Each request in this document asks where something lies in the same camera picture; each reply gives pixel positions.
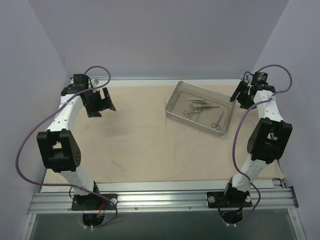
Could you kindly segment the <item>wire mesh instrument tray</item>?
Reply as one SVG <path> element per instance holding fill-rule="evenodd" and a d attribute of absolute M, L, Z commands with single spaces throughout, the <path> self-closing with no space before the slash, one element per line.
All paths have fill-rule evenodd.
<path fill-rule="evenodd" d="M 192 103 L 188 98 L 203 99 L 206 100 L 208 104 Z M 190 104 L 194 106 L 219 106 L 219 108 L 205 110 L 200 114 L 194 114 L 191 116 L 191 120 L 189 120 L 186 118 L 186 115 L 183 114 L 183 111 L 189 110 Z M 165 112 L 168 118 L 180 121 L 204 132 L 222 136 L 228 131 L 235 105 L 235 102 L 230 102 L 230 97 L 228 95 L 184 81 L 179 81 L 165 106 Z M 218 120 L 223 111 L 224 116 L 220 122 L 221 129 L 213 129 L 212 123 L 215 123 Z"/>

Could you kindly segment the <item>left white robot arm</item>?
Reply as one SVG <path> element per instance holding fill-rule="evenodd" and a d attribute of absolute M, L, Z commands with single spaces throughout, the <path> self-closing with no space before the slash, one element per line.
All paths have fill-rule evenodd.
<path fill-rule="evenodd" d="M 75 196 L 83 200 L 88 209 L 95 210 L 101 203 L 99 189 L 81 167 L 82 153 L 72 129 L 81 108 L 85 108 L 89 118 L 100 118 L 102 111 L 115 111 L 116 108 L 106 87 L 102 88 L 104 98 L 99 90 L 90 90 L 72 98 L 76 92 L 70 86 L 62 92 L 60 111 L 54 115 L 46 131 L 37 134 L 36 140 L 44 167 L 67 180 L 73 186 Z"/>

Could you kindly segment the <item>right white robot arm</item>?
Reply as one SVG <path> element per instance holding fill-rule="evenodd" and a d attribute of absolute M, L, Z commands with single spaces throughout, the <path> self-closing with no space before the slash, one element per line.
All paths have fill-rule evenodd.
<path fill-rule="evenodd" d="M 259 121 L 247 142 L 247 159 L 242 168 L 235 167 L 237 174 L 222 193 L 223 203 L 227 206 L 244 202 L 251 183 L 264 168 L 282 157 L 287 146 L 293 126 L 281 117 L 275 93 L 275 87 L 267 83 L 241 81 L 230 98 L 231 102 L 237 100 L 242 109 L 256 108 Z"/>

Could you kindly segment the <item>beige surgical wrap cloth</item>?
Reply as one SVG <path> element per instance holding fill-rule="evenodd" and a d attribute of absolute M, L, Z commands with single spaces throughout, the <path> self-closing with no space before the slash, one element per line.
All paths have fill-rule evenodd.
<path fill-rule="evenodd" d="M 89 118 L 82 109 L 72 134 L 81 167 L 98 183 L 228 180 L 248 157 L 259 121 L 234 110 L 228 132 L 216 136 L 166 116 L 174 86 L 112 86 L 116 110 Z"/>

